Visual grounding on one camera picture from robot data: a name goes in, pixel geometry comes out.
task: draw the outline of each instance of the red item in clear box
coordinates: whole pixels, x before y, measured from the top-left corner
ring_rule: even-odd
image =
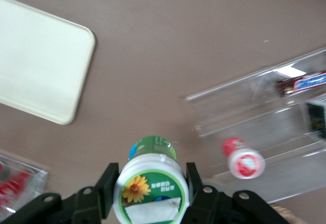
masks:
[[[6,208],[24,190],[34,172],[25,170],[18,172],[0,184],[0,207]]]
[[[264,158],[258,151],[246,147],[241,138],[233,137],[226,140],[222,150],[228,157],[230,172],[237,178],[256,178],[265,169]]]

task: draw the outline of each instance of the plastic container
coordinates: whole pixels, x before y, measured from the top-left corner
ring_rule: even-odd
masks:
[[[280,96],[284,78],[326,70],[326,48],[260,70],[186,99],[193,108],[205,161],[199,172],[227,195],[247,189],[267,202],[326,187],[326,140],[311,129],[306,102],[324,97],[326,85]],[[239,179],[221,150],[225,140],[241,137],[265,159],[257,178]]]
[[[43,192],[48,172],[0,154],[0,221]]]
[[[254,149],[247,148],[241,138],[226,140],[222,146],[228,157],[228,167],[232,175],[240,179],[252,179],[260,176],[265,169],[264,158]]]
[[[114,189],[119,222],[180,223],[189,193],[181,167],[169,157],[175,156],[171,144],[162,137],[146,137],[135,144],[131,155]]]

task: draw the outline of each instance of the screw hole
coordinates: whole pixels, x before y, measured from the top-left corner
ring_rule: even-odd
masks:
[[[84,191],[83,191],[83,194],[87,195],[87,194],[90,194],[92,192],[91,188],[86,188]]]
[[[211,187],[206,186],[206,187],[203,188],[203,191],[205,193],[212,193],[213,192],[213,189]]]
[[[45,199],[43,199],[43,201],[48,203],[51,202],[53,199],[54,199],[53,196],[48,196]]]
[[[239,197],[242,198],[243,200],[248,200],[250,198],[249,195],[245,192],[241,192],[239,194]]]

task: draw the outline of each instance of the candy bar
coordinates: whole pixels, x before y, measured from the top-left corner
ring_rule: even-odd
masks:
[[[326,84],[326,72],[319,72],[278,81],[277,89],[281,96],[286,96],[324,84]]]

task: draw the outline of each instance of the small bottle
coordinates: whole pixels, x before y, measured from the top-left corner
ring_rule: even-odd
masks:
[[[243,139],[233,137],[222,146],[228,157],[228,167],[232,175],[240,179],[252,179],[260,176],[265,169],[265,160],[258,151],[248,148]]]

